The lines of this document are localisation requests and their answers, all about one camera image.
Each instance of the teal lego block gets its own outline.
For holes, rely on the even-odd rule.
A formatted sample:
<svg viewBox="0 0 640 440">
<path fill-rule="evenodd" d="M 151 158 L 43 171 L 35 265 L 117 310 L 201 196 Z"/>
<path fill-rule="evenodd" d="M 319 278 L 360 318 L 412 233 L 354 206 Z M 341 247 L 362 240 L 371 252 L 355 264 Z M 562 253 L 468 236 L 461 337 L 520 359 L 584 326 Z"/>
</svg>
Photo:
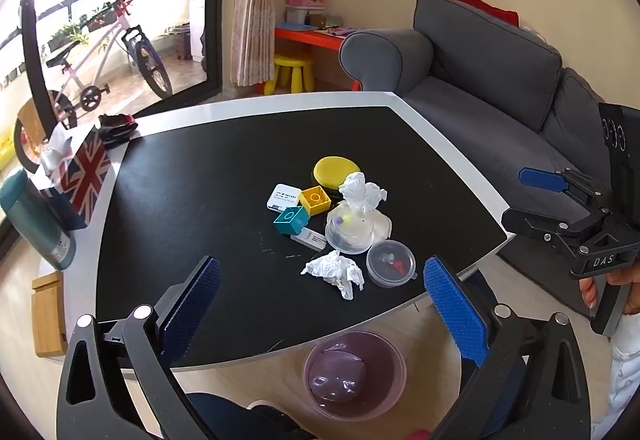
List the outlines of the teal lego block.
<svg viewBox="0 0 640 440">
<path fill-rule="evenodd" d="M 310 217 L 302 205 L 287 207 L 278 214 L 278 217 L 273 221 L 273 225 L 276 226 L 280 234 L 294 234 L 297 236 L 302 232 Z"/>
</svg>

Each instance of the potted plant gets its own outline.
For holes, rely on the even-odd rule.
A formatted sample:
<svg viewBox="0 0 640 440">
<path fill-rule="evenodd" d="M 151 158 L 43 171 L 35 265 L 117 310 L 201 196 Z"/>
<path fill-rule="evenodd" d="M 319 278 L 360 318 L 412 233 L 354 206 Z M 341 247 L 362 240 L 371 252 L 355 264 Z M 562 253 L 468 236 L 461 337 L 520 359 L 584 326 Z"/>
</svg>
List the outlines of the potted plant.
<svg viewBox="0 0 640 440">
<path fill-rule="evenodd" d="M 78 23 L 69 23 L 58 29 L 47 44 L 49 45 L 49 51 L 55 52 L 72 41 L 79 41 L 82 44 L 89 42 L 89 36 L 81 32 Z"/>
<path fill-rule="evenodd" d="M 110 6 L 111 6 L 111 3 L 106 1 L 104 4 L 102 4 L 102 6 L 98 6 L 92 11 L 91 17 L 98 14 L 98 12 L 100 12 L 101 10 L 104 10 L 105 8 L 109 8 Z M 98 30 L 99 28 L 102 28 L 103 26 L 107 26 L 115 23 L 117 19 L 118 17 L 116 16 L 115 11 L 112 9 L 108 12 L 105 12 L 101 16 L 98 16 L 97 18 L 92 19 L 87 25 L 87 27 L 89 28 L 89 32 L 93 32 L 95 30 Z"/>
</svg>

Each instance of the yellow stool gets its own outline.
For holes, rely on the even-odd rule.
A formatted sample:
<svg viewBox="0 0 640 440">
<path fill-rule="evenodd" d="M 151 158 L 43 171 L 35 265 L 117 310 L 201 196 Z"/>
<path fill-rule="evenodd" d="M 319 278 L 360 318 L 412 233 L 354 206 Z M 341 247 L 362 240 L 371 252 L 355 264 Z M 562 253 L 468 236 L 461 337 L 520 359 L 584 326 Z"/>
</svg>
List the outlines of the yellow stool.
<svg viewBox="0 0 640 440">
<path fill-rule="evenodd" d="M 302 93 L 302 81 L 304 77 L 305 90 L 314 90 L 314 60 L 311 56 L 299 54 L 295 56 L 276 54 L 273 58 L 276 75 L 272 81 L 267 81 L 264 85 L 264 94 L 271 95 L 276 89 L 278 73 L 280 73 L 280 86 L 287 86 L 289 76 L 291 76 L 291 93 Z"/>
</svg>

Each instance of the crumpled tissue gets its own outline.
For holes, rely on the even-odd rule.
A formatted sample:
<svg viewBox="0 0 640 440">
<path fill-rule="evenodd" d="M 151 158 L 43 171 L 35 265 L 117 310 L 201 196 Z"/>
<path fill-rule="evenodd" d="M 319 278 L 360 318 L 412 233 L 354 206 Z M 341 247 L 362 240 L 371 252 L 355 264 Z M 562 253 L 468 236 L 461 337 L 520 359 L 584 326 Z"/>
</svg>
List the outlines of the crumpled tissue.
<svg viewBox="0 0 640 440">
<path fill-rule="evenodd" d="M 65 138 L 65 130 L 62 124 L 58 124 L 49 139 L 49 145 L 40 155 L 40 163 L 47 176 L 51 176 L 64 159 L 71 159 L 71 137 Z"/>
<path fill-rule="evenodd" d="M 337 250 L 309 261 L 300 274 L 311 274 L 323 278 L 327 283 L 337 286 L 342 298 L 349 301 L 353 299 L 351 283 L 358 285 L 360 290 L 364 286 L 362 271 L 356 262 L 341 256 Z"/>
<path fill-rule="evenodd" d="M 344 200 L 355 211 L 367 213 L 375 209 L 381 200 L 386 200 L 386 191 L 373 182 L 364 181 L 364 173 L 347 175 L 338 187 Z"/>
</svg>

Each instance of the hand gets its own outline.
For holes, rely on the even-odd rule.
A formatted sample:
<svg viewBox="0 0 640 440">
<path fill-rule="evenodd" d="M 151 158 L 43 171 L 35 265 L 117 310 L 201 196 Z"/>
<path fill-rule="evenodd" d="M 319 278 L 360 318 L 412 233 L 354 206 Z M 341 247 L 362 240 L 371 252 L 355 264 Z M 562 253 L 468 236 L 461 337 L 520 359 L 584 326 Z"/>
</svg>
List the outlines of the hand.
<svg viewBox="0 0 640 440">
<path fill-rule="evenodd" d="M 636 261 L 632 266 L 623 270 L 614 270 L 607 274 L 607 282 L 610 285 L 626 285 L 633 283 L 631 292 L 626 300 L 623 314 L 640 313 L 640 261 Z M 582 300 L 589 308 L 593 308 L 597 302 L 596 285 L 593 277 L 581 279 L 580 292 L 582 292 Z"/>
</svg>

